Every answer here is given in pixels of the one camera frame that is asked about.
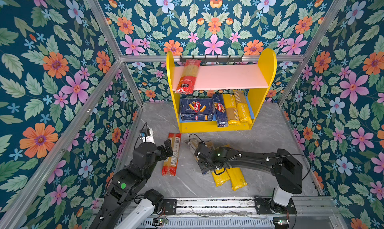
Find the clear blue spaghetti bag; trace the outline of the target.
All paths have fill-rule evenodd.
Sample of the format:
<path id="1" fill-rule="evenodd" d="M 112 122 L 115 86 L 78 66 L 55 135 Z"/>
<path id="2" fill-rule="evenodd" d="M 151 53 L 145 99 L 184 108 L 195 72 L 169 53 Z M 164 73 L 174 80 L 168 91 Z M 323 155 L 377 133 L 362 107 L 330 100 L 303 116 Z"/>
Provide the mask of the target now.
<path id="1" fill-rule="evenodd" d="M 208 147 L 208 144 L 203 145 L 198 139 L 190 139 L 186 141 L 186 144 L 188 148 L 190 149 L 192 155 L 194 156 L 199 168 L 202 171 L 203 175 L 206 175 L 210 172 L 209 164 L 205 159 L 201 159 L 198 156 L 195 156 L 196 150 L 202 146 L 203 147 L 203 152 L 209 153 L 211 149 Z"/>

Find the blue Barilla pasta box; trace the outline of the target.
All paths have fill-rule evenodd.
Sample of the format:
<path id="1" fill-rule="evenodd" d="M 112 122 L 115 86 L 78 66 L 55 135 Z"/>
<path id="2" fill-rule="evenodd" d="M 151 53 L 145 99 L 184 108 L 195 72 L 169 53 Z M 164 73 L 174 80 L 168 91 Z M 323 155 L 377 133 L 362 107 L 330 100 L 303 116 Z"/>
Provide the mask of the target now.
<path id="1" fill-rule="evenodd" d="M 182 121 L 212 121 L 214 117 L 212 98 L 182 98 L 179 114 Z"/>

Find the dark blue Barilla spaghetti bag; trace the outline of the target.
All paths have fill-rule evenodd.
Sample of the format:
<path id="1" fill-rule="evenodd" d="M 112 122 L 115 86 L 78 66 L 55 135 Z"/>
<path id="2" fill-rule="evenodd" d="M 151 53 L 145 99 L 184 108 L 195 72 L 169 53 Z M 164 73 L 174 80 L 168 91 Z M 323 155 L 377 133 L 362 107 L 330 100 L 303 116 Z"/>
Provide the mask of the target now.
<path id="1" fill-rule="evenodd" d="M 214 102 L 216 122 L 217 122 L 218 128 L 227 128 L 229 126 L 229 122 L 228 122 L 223 95 L 214 94 L 213 102 Z"/>

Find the yellow Pastatime spaghetti bag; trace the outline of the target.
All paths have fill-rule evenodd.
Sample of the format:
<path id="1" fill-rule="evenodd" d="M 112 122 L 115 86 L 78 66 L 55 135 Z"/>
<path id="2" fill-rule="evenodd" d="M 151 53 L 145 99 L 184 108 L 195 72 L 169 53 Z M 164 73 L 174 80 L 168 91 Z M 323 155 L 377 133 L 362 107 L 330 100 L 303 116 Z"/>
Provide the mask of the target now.
<path id="1" fill-rule="evenodd" d="M 234 96 L 240 121 L 242 123 L 251 124 L 252 118 L 244 92 L 241 90 L 235 90 Z"/>

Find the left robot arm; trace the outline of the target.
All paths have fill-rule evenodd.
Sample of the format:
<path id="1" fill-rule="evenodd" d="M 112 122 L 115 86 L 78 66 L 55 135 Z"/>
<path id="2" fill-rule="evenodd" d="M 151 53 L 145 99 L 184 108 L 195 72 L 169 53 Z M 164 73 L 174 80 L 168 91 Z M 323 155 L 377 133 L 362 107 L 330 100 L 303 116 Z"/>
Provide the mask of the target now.
<path id="1" fill-rule="evenodd" d="M 135 148 L 129 165 L 117 172 L 110 180 L 103 204 L 90 228 L 114 228 L 125 208 L 150 179 L 157 163 L 172 155 L 170 139 L 164 141 L 164 145 L 161 146 L 152 142 L 143 142 Z"/>

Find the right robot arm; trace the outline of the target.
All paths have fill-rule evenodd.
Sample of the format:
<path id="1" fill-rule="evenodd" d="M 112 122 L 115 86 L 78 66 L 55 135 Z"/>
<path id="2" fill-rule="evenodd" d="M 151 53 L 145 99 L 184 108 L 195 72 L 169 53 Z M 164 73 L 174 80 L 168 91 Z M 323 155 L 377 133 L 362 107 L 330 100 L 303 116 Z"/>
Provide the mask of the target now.
<path id="1" fill-rule="evenodd" d="M 200 142 L 194 156 L 203 166 L 202 172 L 246 168 L 271 174 L 278 183 L 272 197 L 274 205 L 287 207 L 292 196 L 302 193 L 303 165 L 285 149 L 275 153 L 244 152 L 229 147 L 212 150 Z"/>

